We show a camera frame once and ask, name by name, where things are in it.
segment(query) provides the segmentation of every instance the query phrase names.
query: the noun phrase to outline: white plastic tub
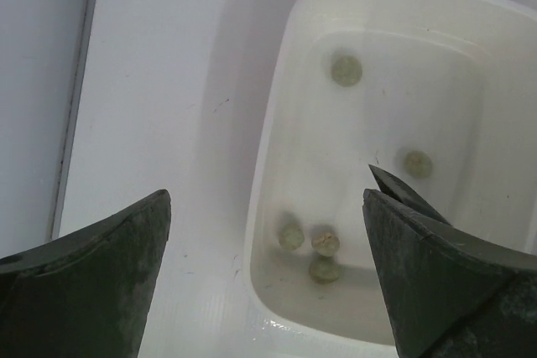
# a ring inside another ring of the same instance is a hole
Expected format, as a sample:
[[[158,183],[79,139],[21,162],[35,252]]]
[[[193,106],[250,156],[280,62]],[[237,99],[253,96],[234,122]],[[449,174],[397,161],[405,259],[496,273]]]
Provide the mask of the white plastic tub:
[[[335,54],[363,77],[331,80]],[[415,180],[406,150],[433,161]],[[298,0],[282,43],[253,181],[245,278],[274,320],[393,344],[362,218],[368,164],[455,227],[531,251],[537,192],[537,13],[506,0]],[[285,252],[280,217],[305,244]],[[310,234],[333,226],[343,276],[308,276]]]

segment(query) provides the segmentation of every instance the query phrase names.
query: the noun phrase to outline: white wall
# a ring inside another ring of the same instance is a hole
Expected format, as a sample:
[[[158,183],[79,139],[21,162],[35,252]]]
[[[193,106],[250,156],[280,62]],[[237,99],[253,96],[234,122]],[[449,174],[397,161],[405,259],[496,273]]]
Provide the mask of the white wall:
[[[0,0],[0,257],[45,242],[86,0]]]

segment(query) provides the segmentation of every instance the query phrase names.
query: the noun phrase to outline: white surface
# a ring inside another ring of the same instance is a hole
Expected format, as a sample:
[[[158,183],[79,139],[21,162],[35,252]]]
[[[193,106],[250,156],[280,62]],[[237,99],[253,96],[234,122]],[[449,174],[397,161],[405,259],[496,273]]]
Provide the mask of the white surface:
[[[97,0],[61,233],[169,189],[173,227],[140,357],[373,356],[266,317],[242,285],[258,142],[294,2]]]
[[[84,0],[0,0],[0,257],[43,244]]]

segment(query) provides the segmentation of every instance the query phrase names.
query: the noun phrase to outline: white table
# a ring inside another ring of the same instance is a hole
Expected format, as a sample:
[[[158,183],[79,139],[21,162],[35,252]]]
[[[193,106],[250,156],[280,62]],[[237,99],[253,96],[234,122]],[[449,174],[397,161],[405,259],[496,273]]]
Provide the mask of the white table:
[[[96,1],[60,234],[171,193],[140,357],[373,357],[275,323],[242,285],[258,141],[294,2]]]

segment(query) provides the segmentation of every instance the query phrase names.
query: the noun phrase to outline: plastic container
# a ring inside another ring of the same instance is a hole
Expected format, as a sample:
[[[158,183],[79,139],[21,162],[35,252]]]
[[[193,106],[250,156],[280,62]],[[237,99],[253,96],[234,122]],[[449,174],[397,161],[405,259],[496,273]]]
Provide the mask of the plastic container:
[[[331,78],[342,54],[362,63],[355,86]],[[405,172],[409,150],[429,155],[429,178]],[[506,0],[298,0],[253,181],[248,288],[279,323],[391,345],[362,218],[362,192],[376,188],[368,164],[455,227],[531,252],[536,162],[535,11]],[[288,213],[306,234],[295,252],[278,244]],[[329,285],[308,275],[311,235],[323,226],[336,230],[344,267]]]

